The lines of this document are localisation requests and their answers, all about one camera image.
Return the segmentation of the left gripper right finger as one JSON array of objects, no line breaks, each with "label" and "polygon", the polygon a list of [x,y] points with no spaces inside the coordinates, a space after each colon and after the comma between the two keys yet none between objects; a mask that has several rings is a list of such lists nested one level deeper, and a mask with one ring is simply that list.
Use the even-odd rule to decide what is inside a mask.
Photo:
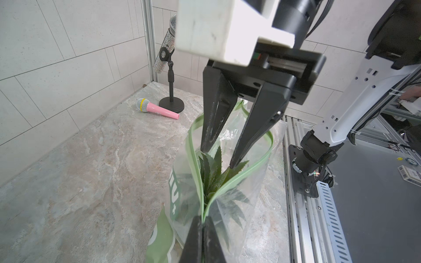
[{"label": "left gripper right finger", "polygon": [[211,217],[205,219],[203,227],[203,262],[226,263],[226,259]]}]

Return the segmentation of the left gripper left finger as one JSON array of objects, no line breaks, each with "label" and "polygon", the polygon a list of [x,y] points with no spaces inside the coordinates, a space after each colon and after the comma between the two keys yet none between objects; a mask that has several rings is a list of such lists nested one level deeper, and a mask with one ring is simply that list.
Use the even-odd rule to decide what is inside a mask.
[{"label": "left gripper left finger", "polygon": [[202,262],[202,220],[193,218],[179,263]]}]

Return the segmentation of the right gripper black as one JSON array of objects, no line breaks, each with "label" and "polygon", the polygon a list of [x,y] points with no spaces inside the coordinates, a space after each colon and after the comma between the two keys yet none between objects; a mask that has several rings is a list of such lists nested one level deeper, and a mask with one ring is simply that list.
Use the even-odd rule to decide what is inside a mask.
[{"label": "right gripper black", "polygon": [[237,103],[254,102],[231,158],[236,168],[251,147],[284,115],[288,102],[302,105],[326,62],[307,50],[257,43],[248,66],[209,60],[203,71],[201,151],[207,153]]}]

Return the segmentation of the pineapple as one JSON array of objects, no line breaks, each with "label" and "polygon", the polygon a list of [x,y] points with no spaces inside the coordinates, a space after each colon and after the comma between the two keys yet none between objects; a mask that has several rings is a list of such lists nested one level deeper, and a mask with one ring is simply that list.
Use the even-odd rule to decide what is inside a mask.
[{"label": "pineapple", "polygon": [[211,217],[226,261],[237,262],[246,226],[253,210],[252,183],[255,164],[249,160],[236,168],[223,167],[221,148],[214,154],[181,149],[173,164],[170,218],[177,240],[185,244],[191,222]]}]

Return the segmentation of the clear zip-top bag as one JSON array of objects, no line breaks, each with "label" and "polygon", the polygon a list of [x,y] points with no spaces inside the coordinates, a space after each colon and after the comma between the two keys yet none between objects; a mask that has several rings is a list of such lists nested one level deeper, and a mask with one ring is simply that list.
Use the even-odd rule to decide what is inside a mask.
[{"label": "clear zip-top bag", "polygon": [[193,220],[212,220],[223,259],[239,261],[269,160],[287,129],[287,123],[279,121],[238,166],[230,168],[248,115],[245,102],[238,101],[207,153],[200,150],[204,117],[194,120],[169,175],[169,190],[146,249],[146,262],[178,262]]}]

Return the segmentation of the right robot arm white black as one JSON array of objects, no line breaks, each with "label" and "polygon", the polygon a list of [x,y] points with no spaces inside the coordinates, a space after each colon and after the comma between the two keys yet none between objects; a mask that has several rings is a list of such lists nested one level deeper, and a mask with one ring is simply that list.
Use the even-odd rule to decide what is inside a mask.
[{"label": "right robot arm white black", "polygon": [[[248,66],[210,60],[203,72],[204,125],[201,151],[216,142],[239,96],[253,101],[246,125],[235,147],[224,180],[244,166],[251,147],[284,115],[289,102],[302,104],[325,63],[325,57],[300,50],[314,27],[320,1],[282,1],[274,26],[298,37],[293,48],[257,43]],[[292,161],[305,192],[317,197],[318,181],[328,181],[326,167],[361,119],[391,88],[421,63],[421,3],[394,1],[368,38],[367,54],[355,78],[325,115],[307,132]]]}]

